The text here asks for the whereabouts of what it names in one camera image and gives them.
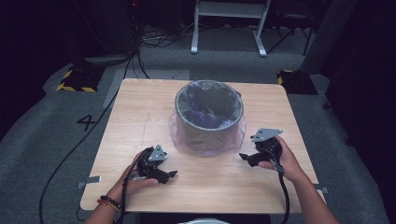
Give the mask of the person's right hand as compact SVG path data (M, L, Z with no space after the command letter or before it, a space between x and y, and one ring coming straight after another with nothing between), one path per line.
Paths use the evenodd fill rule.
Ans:
M296 157L290 150L287 143L280 137L276 136L276 140L282 147L280 164L284 168L284 176L292 183L297 183L306 177Z

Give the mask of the grey column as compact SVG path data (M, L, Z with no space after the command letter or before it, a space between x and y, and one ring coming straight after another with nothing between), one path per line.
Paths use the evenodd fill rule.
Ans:
M319 74L343 33L358 0L332 0L317 35L300 66L304 74Z

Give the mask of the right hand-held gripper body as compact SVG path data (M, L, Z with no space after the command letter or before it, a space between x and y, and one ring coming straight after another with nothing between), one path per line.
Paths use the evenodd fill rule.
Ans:
M279 161L282 154L282 146L276 140L276 137L283 133L280 129L260 128L250 137L257 150L256 156L261 161Z

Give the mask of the person's white clothing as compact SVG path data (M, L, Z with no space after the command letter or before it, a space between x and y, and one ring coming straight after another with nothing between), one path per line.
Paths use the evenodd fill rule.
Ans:
M196 218L194 220L183 221L177 224L231 224L231 223L216 218Z

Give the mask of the person's left hand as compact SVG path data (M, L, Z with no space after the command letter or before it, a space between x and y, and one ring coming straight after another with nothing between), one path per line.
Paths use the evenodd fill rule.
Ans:
M142 180L130 180L128 174L130 170L134 169L134 164L131 163L122 173L120 179L114 184L114 186L107 192L106 196L110 199L121 203L123 195L129 196L138 192L140 189L145 187L151 187L158 184L158 180L155 178L142 179Z

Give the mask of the black yellow striped base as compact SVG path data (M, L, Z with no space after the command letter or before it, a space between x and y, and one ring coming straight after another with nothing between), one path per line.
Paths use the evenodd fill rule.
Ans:
M105 70L104 67L82 69L71 66L64 74L57 91L96 92Z
M299 70L281 70L277 72L276 77L278 84L285 89L287 94L318 94L311 77Z

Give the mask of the dark equipment stand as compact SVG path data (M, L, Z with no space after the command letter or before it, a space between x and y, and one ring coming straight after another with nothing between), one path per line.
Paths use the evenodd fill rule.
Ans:
M94 65L115 65L133 58L138 49L134 17L128 0L72 0L96 43L100 56L88 59Z

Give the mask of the black folding chair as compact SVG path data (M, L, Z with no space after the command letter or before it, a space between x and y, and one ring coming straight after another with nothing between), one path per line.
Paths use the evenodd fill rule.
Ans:
M288 36L300 29L306 38L303 55L307 53L314 26L314 12L303 0L274 0L270 6L269 27L275 28L280 39L267 50L270 53Z

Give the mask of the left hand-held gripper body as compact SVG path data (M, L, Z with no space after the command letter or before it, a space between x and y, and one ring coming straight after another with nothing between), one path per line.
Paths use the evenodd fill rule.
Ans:
M158 168L167 159L166 155L167 153L163 151L160 145L146 148L140 154L141 158L138 160L139 175L145 178L155 178L158 181L167 179L166 172Z

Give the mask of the white metal stand frame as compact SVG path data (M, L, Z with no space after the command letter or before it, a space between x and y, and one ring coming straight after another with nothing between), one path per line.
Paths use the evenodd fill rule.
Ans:
M262 30L272 0L263 0L259 4L208 2L196 0L194 8L194 28L191 40L191 53L198 52L199 43L199 20L201 17L227 17L242 19L259 19L259 25L254 30L253 37L261 57L267 56L267 51L262 43Z

